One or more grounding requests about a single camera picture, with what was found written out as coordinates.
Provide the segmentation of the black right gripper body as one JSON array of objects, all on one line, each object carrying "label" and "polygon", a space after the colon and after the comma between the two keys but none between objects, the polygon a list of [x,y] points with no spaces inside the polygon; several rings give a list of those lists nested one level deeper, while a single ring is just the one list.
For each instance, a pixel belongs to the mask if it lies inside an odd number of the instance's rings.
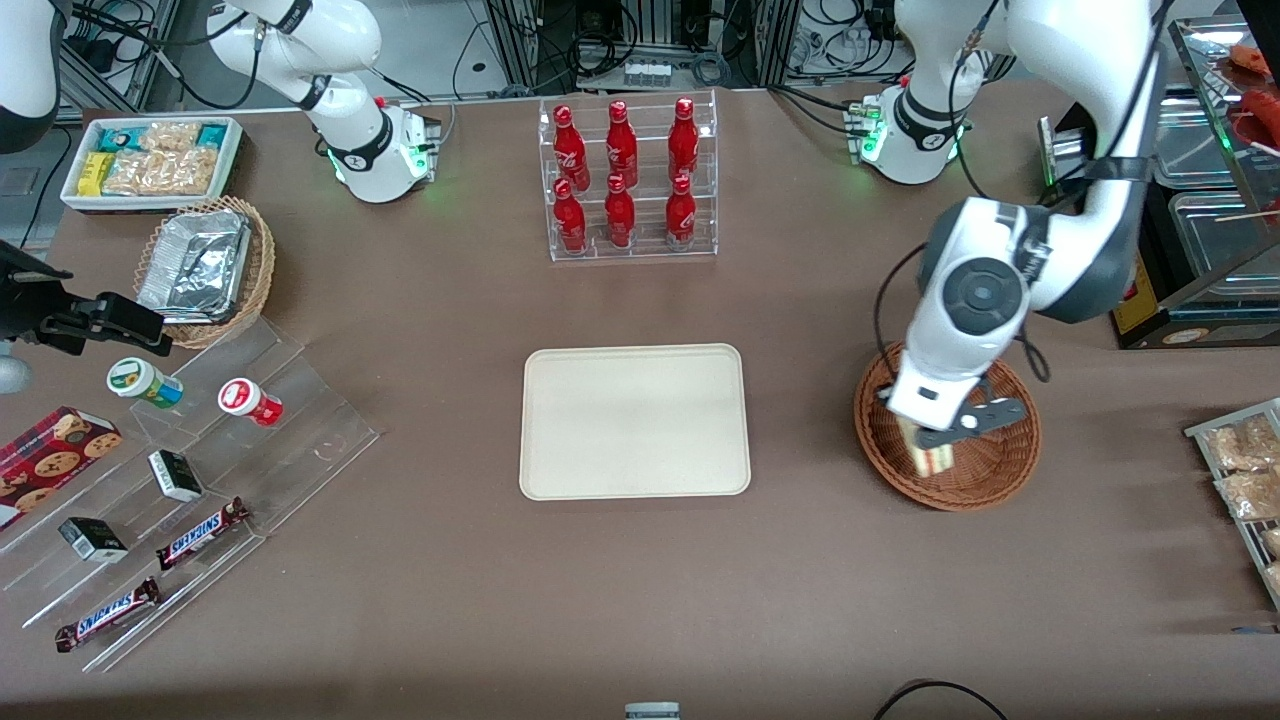
[{"label": "black right gripper body", "polygon": [[73,277],[15,245],[1,242],[1,336],[41,345],[45,322],[73,301],[63,282]]}]

